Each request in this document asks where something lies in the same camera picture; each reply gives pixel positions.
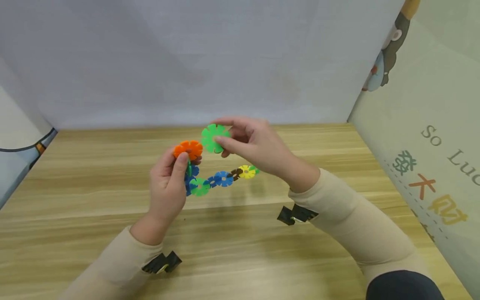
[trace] plastic snowflake toy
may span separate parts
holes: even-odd
[[[231,172],[220,171],[213,176],[208,177],[207,180],[197,178],[200,173],[200,168],[192,165],[192,161],[196,160],[202,155],[203,149],[208,152],[222,153],[223,148],[220,144],[215,142],[216,136],[230,136],[228,130],[222,125],[210,124],[202,131],[202,143],[198,141],[183,141],[175,146],[173,155],[178,157],[180,153],[187,152],[189,161],[187,170],[185,172],[185,190],[187,196],[203,196],[206,195],[210,189],[214,187],[227,187],[233,184],[240,178],[250,179],[258,174],[260,171],[255,166],[243,165]]]
[[[208,152],[221,153],[223,151],[222,146],[215,142],[216,136],[230,136],[227,129],[222,125],[210,124],[202,131],[202,144],[205,146],[205,150]]]

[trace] right hand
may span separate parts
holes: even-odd
[[[216,137],[216,142],[224,148],[222,157],[237,154],[259,170],[281,178],[288,172],[290,162],[297,159],[267,120],[223,117],[212,123],[231,126],[229,138]]]
[[[223,117],[212,124],[231,126],[230,137],[215,138],[224,148],[222,157],[237,154],[261,171],[280,177],[296,193],[309,190],[318,181],[319,169],[293,155],[268,121]]]

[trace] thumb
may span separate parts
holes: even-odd
[[[235,153],[243,158],[248,156],[251,145],[239,142],[227,136],[216,136],[215,142],[219,143],[222,148],[230,153]]]
[[[170,177],[170,180],[180,180],[181,182],[183,182],[183,179],[185,178],[185,172],[187,171],[187,166],[188,153],[180,153],[180,155],[177,157],[177,160],[175,161],[175,164],[173,165],[172,176]]]

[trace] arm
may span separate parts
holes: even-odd
[[[150,208],[125,228],[101,255],[60,295],[60,300],[130,298],[150,274],[142,268],[161,254],[169,225],[185,205],[184,175],[188,155],[176,160],[168,150],[150,172]],[[194,164],[200,163],[201,157]]]
[[[395,270],[429,276],[414,245],[392,220],[339,178],[295,157],[268,122],[224,117],[212,123],[232,126],[230,138],[216,138],[225,149],[222,156],[235,153],[283,179],[297,205],[318,213],[310,222],[352,255],[368,283]]]
[[[367,284],[397,270],[430,277],[411,240],[387,215],[328,171],[321,169],[317,178],[309,189],[299,193],[290,190],[288,195],[297,205],[318,213],[310,222],[352,255]]]

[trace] yellow snowflake piece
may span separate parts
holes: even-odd
[[[250,166],[243,165],[239,167],[243,172],[239,175],[240,178],[250,179],[255,176],[255,171],[250,170]]]

